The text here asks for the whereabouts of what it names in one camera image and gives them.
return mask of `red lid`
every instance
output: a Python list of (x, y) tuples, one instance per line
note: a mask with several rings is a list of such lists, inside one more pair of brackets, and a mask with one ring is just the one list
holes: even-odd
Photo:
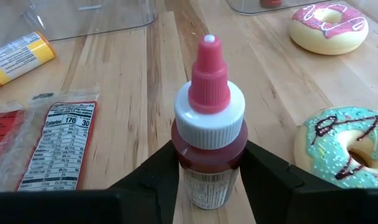
[(205, 35), (199, 41), (188, 99), (194, 110), (205, 114), (218, 113), (230, 102), (228, 72), (217, 36)]

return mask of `teal frosted donut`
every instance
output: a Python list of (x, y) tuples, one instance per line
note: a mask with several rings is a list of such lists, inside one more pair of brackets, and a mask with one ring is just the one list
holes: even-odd
[(300, 168), (343, 188), (378, 188), (378, 111), (323, 110), (299, 128), (294, 144)]

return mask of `squeeze bottle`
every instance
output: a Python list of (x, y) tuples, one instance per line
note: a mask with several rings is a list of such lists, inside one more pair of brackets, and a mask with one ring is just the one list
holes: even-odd
[(203, 36), (192, 79), (175, 98), (171, 130), (189, 199), (200, 208), (228, 201), (247, 142), (245, 105), (241, 90), (228, 81), (221, 41)]

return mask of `wood grain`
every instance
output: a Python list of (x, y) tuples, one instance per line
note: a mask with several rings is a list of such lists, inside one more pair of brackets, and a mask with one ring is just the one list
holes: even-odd
[[(246, 97), (249, 139), (293, 162), (297, 126), (315, 111), (378, 110), (378, 0), (340, 3), (361, 10), (370, 33), (357, 50), (328, 57), (291, 41), (287, 27), (298, 8), (243, 16), (220, 0), (156, 0), (159, 18), (147, 27), (52, 42), (58, 57), (0, 88), (0, 105), (99, 86), (84, 188), (106, 188), (170, 139), (174, 96), (191, 78), (199, 36), (210, 32), (223, 41), (229, 79)], [(192, 205), (181, 180), (174, 223), (255, 221), (238, 177), (227, 204), (212, 211)]]

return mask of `donut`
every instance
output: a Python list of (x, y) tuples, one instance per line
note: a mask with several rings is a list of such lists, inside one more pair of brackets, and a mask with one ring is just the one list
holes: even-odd
[(313, 4), (298, 10), (289, 26), (291, 38), (306, 50), (323, 55), (348, 53), (369, 32), (366, 18), (343, 4)]
[(330, 108), (307, 119), (294, 142), (296, 166), (342, 188), (378, 188), (378, 111)]

